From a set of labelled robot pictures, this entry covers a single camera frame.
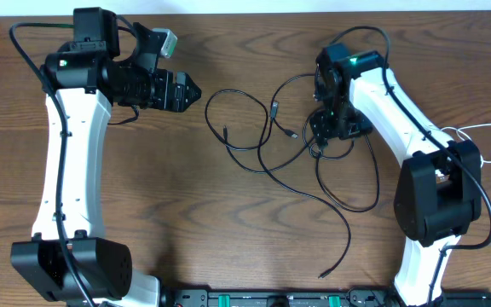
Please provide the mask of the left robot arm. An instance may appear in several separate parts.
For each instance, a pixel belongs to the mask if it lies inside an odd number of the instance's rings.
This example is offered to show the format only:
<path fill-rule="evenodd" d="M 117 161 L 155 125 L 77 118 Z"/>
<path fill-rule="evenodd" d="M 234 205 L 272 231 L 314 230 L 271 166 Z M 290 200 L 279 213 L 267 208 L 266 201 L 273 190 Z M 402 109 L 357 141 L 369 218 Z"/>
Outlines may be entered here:
<path fill-rule="evenodd" d="M 101 206 L 104 138 L 114 106 L 184 112 L 201 96 L 185 72 L 158 66 L 176 47 L 102 8 L 75 9 L 73 38 L 33 71 L 46 95 L 49 143 L 31 237 L 10 261 L 45 300 L 69 306 L 160 306 L 159 280 L 136 270 L 130 249 L 108 240 Z"/>

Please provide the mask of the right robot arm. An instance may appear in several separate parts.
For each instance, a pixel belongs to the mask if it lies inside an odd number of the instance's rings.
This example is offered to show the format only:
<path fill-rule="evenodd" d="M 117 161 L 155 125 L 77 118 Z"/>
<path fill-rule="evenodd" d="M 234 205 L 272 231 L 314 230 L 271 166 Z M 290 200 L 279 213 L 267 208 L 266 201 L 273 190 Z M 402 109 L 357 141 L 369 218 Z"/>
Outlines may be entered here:
<path fill-rule="evenodd" d="M 481 159 L 471 141 L 456 142 L 415 106 L 375 50 L 352 55 L 337 43 L 316 58 L 317 99 L 324 108 L 310 121 L 318 146 L 376 130 L 401 167 L 394 212 L 406 236 L 393 281 L 402 306 L 491 306 L 491 293 L 441 288 L 450 246 L 481 215 L 474 183 Z"/>

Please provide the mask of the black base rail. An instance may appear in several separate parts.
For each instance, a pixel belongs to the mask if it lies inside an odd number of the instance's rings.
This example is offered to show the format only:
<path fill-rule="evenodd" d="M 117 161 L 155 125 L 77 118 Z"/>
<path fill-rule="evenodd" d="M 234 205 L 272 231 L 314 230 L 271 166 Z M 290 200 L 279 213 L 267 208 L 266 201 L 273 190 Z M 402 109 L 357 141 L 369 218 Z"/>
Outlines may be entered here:
<path fill-rule="evenodd" d="M 343 292 L 217 292 L 175 289 L 161 299 L 170 307 L 398 307 L 404 303 L 391 290 L 352 289 Z"/>

